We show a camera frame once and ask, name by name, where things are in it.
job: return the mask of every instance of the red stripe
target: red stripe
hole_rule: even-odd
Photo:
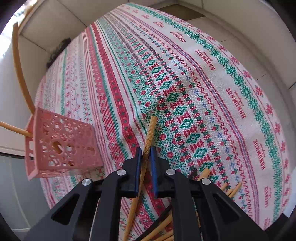
[[[151,185],[151,176],[150,176],[150,173],[149,172],[146,172],[146,175],[145,175],[145,179],[149,176],[149,183]],[[147,190],[147,193],[150,197],[150,201],[153,205],[153,208],[155,209],[155,211],[157,212],[158,215],[160,215],[162,213],[162,211],[165,209],[165,206],[162,202],[161,199],[155,199],[154,196],[153,196],[153,193],[151,192],[151,189],[152,189],[152,185],[151,185],[151,188],[146,188]]]
[[[133,111],[133,106],[132,106],[132,104],[131,104],[131,101],[130,101],[129,95],[128,95],[127,90],[126,90],[126,87],[125,87],[126,84],[123,82],[123,80],[122,80],[122,78],[121,78],[121,74],[119,73],[119,70],[118,70],[118,68],[117,68],[116,62],[115,62],[114,57],[113,57],[113,54],[111,53],[111,51],[110,51],[109,48],[108,48],[108,51],[109,51],[109,53],[110,53],[110,56],[111,56],[111,58],[112,58],[112,60],[113,60],[114,65],[115,65],[115,67],[116,67],[116,70],[117,70],[118,76],[119,76],[119,78],[120,78],[120,81],[121,81],[122,87],[124,88],[124,91],[125,91],[125,93],[126,93],[126,97],[127,97],[128,103],[129,103],[130,108],[131,108],[131,110],[132,110],[132,117],[133,117],[134,123],[135,123],[135,125],[136,125],[136,127],[137,127],[137,129],[138,129],[138,131],[139,131],[139,134],[140,134],[141,137],[142,137],[142,141],[143,141],[143,143],[144,143],[144,142],[145,142],[145,137],[143,136],[142,130],[141,130],[141,128],[139,127],[138,122],[136,121],[135,114],[134,114],[134,111]]]
[[[84,48],[84,57],[85,57],[85,66],[86,66],[86,75],[87,75],[87,81],[88,81],[88,87],[89,87],[89,92],[90,92],[90,102],[91,102],[91,107],[92,107],[92,113],[93,113],[93,117],[94,117],[94,127],[97,130],[97,133],[101,133],[102,129],[101,129],[101,125],[99,123],[98,120],[98,109],[97,109],[97,105],[96,105],[96,101],[94,99],[95,94],[94,94],[94,90],[93,90],[93,84],[92,84],[92,79],[91,79],[91,70],[90,70],[90,66],[89,66],[89,56],[87,54],[87,37],[86,37],[86,32],[88,34],[88,36],[90,37],[90,27],[88,27],[83,33],[83,38],[84,41],[86,43],[85,48]],[[98,142],[100,143],[100,145],[98,145],[98,147],[100,148],[100,150],[104,151],[106,148],[106,144],[103,141],[103,138],[101,135],[97,136],[98,138]],[[102,155],[102,157],[107,157],[107,151],[105,152],[105,155]],[[111,173],[112,170],[112,166],[110,164],[110,162],[106,161],[104,162],[106,164],[106,172],[107,173]]]
[[[115,79],[115,75],[114,72],[112,70],[111,64],[109,62],[108,56],[106,54],[106,51],[104,49],[104,46],[102,44],[102,40],[100,38],[99,32],[95,26],[94,23],[91,24],[95,37],[96,37],[96,41],[99,47],[99,52],[100,52],[100,56],[103,60],[104,63],[104,67],[106,70],[106,74],[107,74],[107,78],[109,81],[109,85],[112,91],[112,95],[114,98],[114,102],[115,105],[117,107],[117,112],[121,121],[121,126],[122,126],[122,134],[132,152],[133,155],[135,155],[136,153],[136,147],[139,146],[138,141],[135,137],[135,134],[132,130],[132,128],[130,127],[130,123],[129,123],[129,118],[128,118],[128,112],[126,110],[126,107],[124,105],[122,96],[120,94],[120,90],[117,84],[117,81]]]
[[[112,94],[113,94],[113,96],[115,96],[115,95],[117,95],[117,99],[121,99],[122,100],[122,96],[120,95],[120,92],[119,92],[119,89],[118,89],[118,85],[117,85],[117,82],[116,82],[116,80],[115,80],[115,76],[114,76],[114,73],[113,73],[113,71],[112,71],[112,68],[111,68],[111,65],[110,65],[110,62],[109,62],[109,60],[108,60],[108,58],[107,58],[107,55],[106,55],[106,52],[105,52],[105,50],[104,50],[104,47],[103,47],[103,45],[102,45],[102,41],[101,41],[101,38],[100,38],[100,36],[99,36],[99,33],[98,33],[98,30],[97,30],[97,28],[96,28],[96,26],[95,26],[95,24],[93,23],[92,25],[92,29],[93,29],[93,31],[94,31],[94,34],[95,34],[95,36],[96,36],[96,41],[97,41],[97,44],[98,44],[98,47],[99,47],[99,52],[100,52],[100,56],[101,56],[101,58],[102,58],[102,60],[103,60],[103,62],[104,62],[104,67],[105,67],[105,70],[106,70],[106,72],[107,72],[107,77],[108,77],[108,80],[109,80],[109,83],[111,82],[112,84],[111,84],[111,86],[113,85],[113,88],[112,88]],[[118,104],[118,102],[116,101],[116,99],[114,100],[115,101],[115,103],[116,103],[116,107],[117,107],[117,111],[119,112],[119,104]],[[134,135],[134,133],[132,132],[132,130],[131,130],[131,127],[130,127],[130,124],[129,124],[129,120],[128,120],[128,115],[127,115],[127,111],[126,111],[126,108],[125,108],[125,106],[124,106],[124,103],[123,103],[123,101],[122,101],[122,110],[125,112],[125,116],[121,116],[120,114],[119,114],[119,116],[120,116],[120,120],[121,120],[121,123],[122,123],[122,133],[123,133],[123,135],[124,135],[124,137],[125,137],[125,139],[126,139],[126,141],[127,141],[127,143],[128,143],[128,145],[129,145],[129,148],[130,148],[130,150],[131,150],[131,152],[132,152],[132,155],[134,156],[135,155],[135,153],[136,153],[136,147],[137,146],[139,146],[139,144],[138,144],[138,142],[137,142],[137,140],[136,140],[136,138],[135,138],[135,135]],[[131,141],[130,142],[128,142],[128,138],[129,138],[129,136],[131,136],[132,137],[132,139],[131,139]]]
[[[91,35],[90,35],[90,29],[87,29],[87,33],[88,33],[89,39],[92,39],[92,38],[91,38]],[[92,60],[92,63],[96,63],[96,62],[97,62],[96,58]],[[104,91],[99,91],[99,93],[102,93],[102,96],[100,97],[100,99],[101,99],[101,100],[104,99],[104,100],[106,101],[106,103],[107,103],[107,98],[106,98],[106,94],[105,94],[105,92],[104,92]],[[109,106],[108,106],[107,104],[105,104],[104,107],[106,107],[106,111],[103,111],[103,113],[105,113],[105,114],[108,113],[109,116],[111,116],[110,111],[108,112],[108,110],[109,110]],[[114,124],[111,125],[111,127],[106,127],[106,130],[109,131],[109,132],[112,131],[113,133],[115,133],[116,131],[115,131],[114,129],[112,129],[113,126],[114,126]],[[115,137],[109,137],[109,140],[113,140],[114,143],[115,143],[115,145],[118,146],[118,144],[117,144],[117,140],[116,140]],[[115,149],[115,151],[118,151],[118,153],[121,153],[120,148]],[[118,161],[120,161],[120,163],[122,163],[122,162],[124,161],[121,157],[123,157],[123,155],[119,155],[119,158],[118,158],[118,159],[120,159],[120,160],[118,160]],[[125,199],[122,200],[122,207],[124,207],[124,206],[128,206],[127,203],[126,203],[126,200],[125,200]],[[129,211],[129,209],[127,209],[127,208],[125,207],[125,208],[123,208],[123,211],[124,211],[125,214],[128,216],[128,211]],[[135,231],[136,231],[136,233],[137,233],[138,235],[140,235],[140,234],[141,234],[141,230],[140,230],[140,227],[138,227],[137,225],[135,225],[135,228],[136,228]]]

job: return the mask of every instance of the green snowflake motif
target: green snowflake motif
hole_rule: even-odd
[[[249,102],[249,107],[251,109],[254,109],[258,106],[258,101],[256,100],[256,98],[252,97],[250,102]]]
[[[219,176],[210,176],[209,179],[215,183],[219,179]]]
[[[204,170],[205,168],[210,169],[213,165],[214,165],[214,163],[212,163],[212,162],[205,162],[205,163],[201,166],[201,168],[199,169],[199,171],[203,172],[203,170]]]
[[[186,110],[186,106],[178,106],[174,112],[174,115],[183,115],[184,111]]]
[[[187,140],[187,143],[196,143],[197,140],[199,139],[200,134],[191,134]]]
[[[180,125],[180,128],[182,128],[182,129],[184,129],[184,128],[188,129],[188,128],[190,128],[192,122],[193,122],[193,119],[184,120],[183,123],[182,123],[182,125]]]
[[[196,153],[193,155],[194,158],[202,158],[207,152],[207,148],[198,148]]]
[[[167,101],[175,102],[178,97],[179,97],[179,93],[170,93],[170,95],[167,98]]]
[[[261,122],[264,119],[264,113],[259,108],[255,109],[255,120]]]
[[[267,121],[262,123],[261,131],[263,134],[267,134],[270,131],[270,124]]]

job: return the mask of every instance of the bamboo chopstick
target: bamboo chopstick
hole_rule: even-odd
[[[151,238],[153,238],[156,234],[158,234],[162,229],[164,229],[167,225],[170,224],[170,222],[173,220],[172,213],[162,222],[160,223],[156,229],[154,229],[150,234],[148,234],[145,238],[142,239],[142,241],[148,241]]]
[[[242,185],[242,182],[239,182],[236,185],[236,187],[233,189],[232,193],[229,195],[230,198],[232,198],[236,194],[236,192],[240,189],[241,185]]]
[[[205,168],[203,172],[201,173],[200,177],[198,178],[198,181],[200,181],[202,178],[208,177],[211,170],[208,168]]]
[[[157,123],[157,117],[151,116],[150,123],[149,123],[149,129],[148,129],[148,133],[147,133],[147,138],[146,138],[146,142],[145,142],[145,147],[144,147],[144,151],[143,151],[143,155],[142,155],[139,193],[138,193],[138,196],[136,198],[134,198],[132,201],[131,209],[130,209],[130,213],[129,213],[128,221],[127,221],[127,225],[126,225],[126,230],[125,230],[124,237],[123,237],[123,241],[128,240],[128,236],[131,231],[132,224],[133,224],[133,219],[134,219],[134,216],[136,213],[136,208],[137,208],[137,205],[139,202],[139,197],[140,197],[140,193],[142,190],[142,184],[143,184],[146,169],[147,169],[150,147],[151,147],[151,143],[153,140],[156,123]]]
[[[28,132],[28,131],[26,131],[26,130],[23,130],[23,129],[21,129],[21,128],[17,128],[17,127],[15,127],[15,126],[12,126],[12,125],[7,124],[7,123],[2,122],[2,121],[0,121],[0,126],[6,128],[6,129],[8,129],[8,130],[10,130],[10,131],[13,131],[13,132],[15,132],[15,133],[21,134],[21,135],[23,135],[23,136],[26,136],[26,137],[33,137],[33,134],[32,134],[32,133],[30,133],[30,132]]]
[[[174,240],[174,235],[168,237],[167,239],[165,239],[164,241],[173,241]]]
[[[167,239],[168,237],[172,236],[173,234],[174,234],[174,230],[172,229],[171,231],[167,232],[163,236],[160,236],[159,238],[154,239],[154,241],[163,241],[163,240]]]
[[[224,191],[226,187],[227,187],[227,183],[224,183],[223,186],[220,187],[220,189],[221,189],[222,191]]]
[[[232,188],[230,188],[227,192],[226,192],[226,195],[229,196],[231,194],[231,192],[233,191]]]

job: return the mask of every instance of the green stripe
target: green stripe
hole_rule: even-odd
[[[194,33],[189,28],[178,24],[176,21],[163,16],[153,10],[150,10],[148,8],[128,3],[128,5],[133,6],[135,8],[138,8],[158,19],[161,19],[162,21],[166,22],[169,25],[172,25],[174,28],[177,28],[178,30],[182,31],[184,34],[188,35],[191,39],[195,40],[197,44],[201,45],[203,48],[208,49],[211,56],[215,57],[219,64],[223,66],[225,69],[225,72],[229,74],[232,79],[234,80],[234,83],[239,86],[241,93],[243,97],[245,97],[246,101],[249,104],[249,108],[252,109],[254,113],[255,120],[259,122],[261,131],[265,137],[265,145],[268,147],[269,157],[272,159],[272,167],[274,169],[274,213],[273,213],[273,222],[278,218],[279,211],[280,211],[280,205],[281,205],[281,192],[282,192],[282,168],[280,167],[281,159],[278,157],[278,148],[274,142],[274,135],[272,134],[270,130],[270,125],[268,121],[265,119],[264,111],[261,110],[261,108],[258,106],[258,101],[256,98],[252,95],[251,89],[246,86],[244,82],[244,78],[237,73],[236,68],[234,68],[230,63],[228,58],[223,57],[221,55],[221,52],[215,48],[212,44],[208,43],[205,39],[200,38],[199,34]]]
[[[125,151],[125,146],[122,143],[122,141],[120,140],[119,127],[118,127],[116,116],[114,114],[113,105],[112,105],[110,95],[109,95],[109,92],[108,92],[106,79],[105,79],[105,75],[104,75],[103,68],[102,68],[102,65],[101,65],[101,61],[100,61],[100,58],[99,58],[99,54],[98,54],[96,45],[94,44],[95,43],[95,38],[94,38],[94,33],[92,31],[92,28],[90,28],[90,33],[91,33],[91,36],[92,36],[93,46],[94,46],[94,49],[96,51],[96,59],[98,61],[99,69],[100,69],[101,76],[102,76],[102,79],[103,79],[103,86],[104,86],[104,91],[105,91],[105,94],[106,94],[106,97],[107,97],[107,101],[108,101],[108,105],[109,105],[109,109],[110,109],[110,114],[112,116],[113,123],[114,123],[114,128],[115,128],[115,131],[116,131],[117,144],[120,147],[120,150],[121,150],[121,152],[122,152],[122,154],[124,156],[124,159],[128,159],[129,156],[128,156],[127,152]]]
[[[66,58],[67,48],[64,53],[63,73],[62,73],[62,93],[61,93],[61,115],[65,115],[65,72],[66,72]]]
[[[108,43],[108,45],[109,45],[109,47],[110,47],[110,50],[111,50],[112,53],[113,53],[113,56],[115,57],[115,53],[114,53],[114,51],[113,51],[113,48],[111,47],[111,45],[110,45],[110,43],[109,43],[109,41],[108,41],[108,38],[107,38],[107,36],[105,35],[105,32],[103,31],[103,28],[102,28],[101,24],[99,23],[99,20],[100,20],[100,21],[103,21],[103,18],[98,19],[98,20],[97,20],[97,23],[98,23],[99,27],[101,28],[102,33],[103,33],[104,36],[105,36],[105,40],[106,40],[106,42]],[[132,98],[133,105],[134,105],[135,110],[136,110],[137,118],[138,118],[138,120],[139,120],[139,122],[140,122],[140,124],[141,124],[141,126],[142,126],[143,131],[144,131],[145,134],[147,135],[147,131],[146,131],[145,125],[143,124],[143,122],[142,122],[142,120],[141,120],[141,118],[140,118],[140,116],[139,116],[138,108],[137,108],[136,102],[135,102],[135,100],[134,100],[134,98],[133,98],[133,94],[132,94],[131,89],[130,89],[130,83],[128,83],[128,82],[126,81],[126,78],[125,78],[125,75],[124,75],[124,73],[123,73],[123,71],[122,71],[121,65],[120,65],[119,62],[118,62],[118,58],[115,57],[115,59],[116,59],[117,65],[119,66],[119,69],[120,69],[120,72],[121,72],[121,76],[124,78],[124,81],[125,81],[125,83],[126,83],[126,86],[127,86],[127,88],[128,88],[128,91],[129,91],[129,93],[130,93],[130,96],[131,96],[131,98]]]

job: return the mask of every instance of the blue gripper pad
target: blue gripper pad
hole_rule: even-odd
[[[152,146],[150,149],[150,163],[151,163],[151,176],[152,176],[152,188],[154,196],[157,197],[158,195],[158,183],[157,183],[157,177],[159,173],[157,173],[156,168],[156,161],[158,159],[157,152],[155,146]]]
[[[170,164],[166,159],[157,156],[155,146],[150,149],[150,163],[154,197],[168,197],[173,191],[172,184],[165,177],[165,171],[170,169]]]

